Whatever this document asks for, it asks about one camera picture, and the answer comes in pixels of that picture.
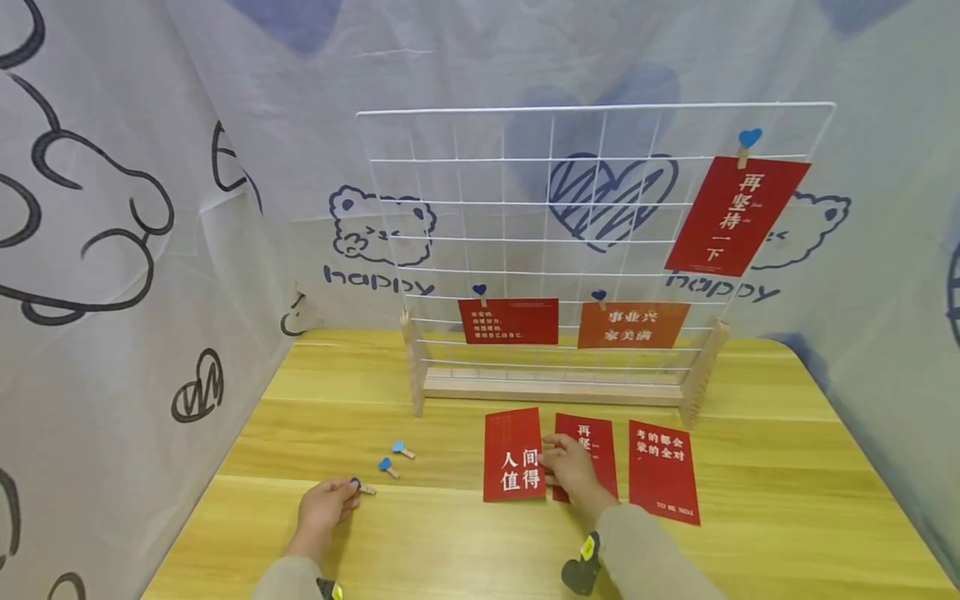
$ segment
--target red card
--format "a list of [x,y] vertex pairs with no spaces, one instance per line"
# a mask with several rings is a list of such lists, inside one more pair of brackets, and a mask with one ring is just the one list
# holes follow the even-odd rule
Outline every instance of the red card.
[[555,345],[560,336],[556,298],[460,300],[460,320],[468,344]]
[[689,304],[584,302],[577,348],[672,348]]
[[[565,433],[589,450],[593,458],[593,470],[600,485],[607,488],[613,497],[619,497],[616,487],[616,460],[613,458],[613,423],[603,419],[588,419],[576,415],[557,413],[557,433]],[[553,499],[569,502],[570,496],[560,486],[554,486]]]
[[651,515],[700,524],[690,434],[630,421],[630,503]]
[[710,164],[665,269],[741,276],[810,168],[808,162],[733,156]]
[[483,501],[546,497],[540,454],[540,409],[487,415]]

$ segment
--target fabric backdrop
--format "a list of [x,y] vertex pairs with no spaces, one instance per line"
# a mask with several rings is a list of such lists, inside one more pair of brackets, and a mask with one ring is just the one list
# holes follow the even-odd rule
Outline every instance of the fabric backdrop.
[[[958,19],[951,0],[0,0],[0,597],[135,597],[292,337],[396,328],[401,292],[455,321],[429,297],[471,281],[427,270],[502,268],[499,246],[443,238],[569,242],[511,249],[517,271],[662,261],[621,242],[669,239],[668,206],[584,229],[557,193],[468,225],[443,203],[533,202],[545,177],[372,170],[389,140],[357,110],[757,101],[837,110],[742,286],[598,285],[731,300],[734,335],[790,345],[956,582]],[[704,165],[673,157],[735,152],[756,124],[761,152],[804,152],[821,123],[663,110],[614,123],[604,148],[656,153],[610,177],[678,203]],[[560,123],[557,156],[595,152],[594,125]],[[526,156],[545,135],[523,115],[473,126],[460,156]],[[419,156],[451,156],[444,131],[419,122]],[[420,199],[391,231],[372,173]],[[394,228],[430,239],[391,249]]]

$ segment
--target wooden stand base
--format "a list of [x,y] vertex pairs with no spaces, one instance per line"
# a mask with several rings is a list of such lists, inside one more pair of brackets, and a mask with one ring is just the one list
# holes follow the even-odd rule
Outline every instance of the wooden stand base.
[[700,414],[717,353],[730,337],[730,328],[716,320],[712,329],[694,341],[695,347],[701,348],[700,352],[695,355],[693,352],[678,352],[680,357],[669,365],[671,369],[682,368],[683,371],[654,371],[652,374],[634,375],[589,370],[547,370],[523,365],[509,369],[430,367],[425,362],[430,358],[430,351],[409,309],[403,312],[400,329],[407,347],[415,417],[422,416],[426,396],[584,402],[676,406],[687,428],[693,427]]

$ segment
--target sleeve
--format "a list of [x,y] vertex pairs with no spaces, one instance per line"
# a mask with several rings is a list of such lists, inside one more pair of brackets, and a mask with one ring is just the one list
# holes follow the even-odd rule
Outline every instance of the sleeve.
[[322,578],[320,568],[310,559],[283,557],[257,582],[252,600],[320,600],[317,580]]
[[722,599],[657,520],[638,506],[610,507],[597,522],[600,560],[624,600]]

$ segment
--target hand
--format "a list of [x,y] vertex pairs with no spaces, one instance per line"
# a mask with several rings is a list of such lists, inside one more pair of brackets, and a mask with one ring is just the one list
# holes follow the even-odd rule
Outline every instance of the hand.
[[543,441],[554,446],[538,457],[546,469],[547,485],[562,487],[573,506],[587,518],[589,527],[596,527],[600,515],[618,505],[619,500],[597,481],[590,453],[579,442],[562,433],[544,436]]
[[283,556],[304,556],[319,563],[333,528],[359,506],[360,487],[349,479],[331,479],[307,490],[300,500],[297,531]]

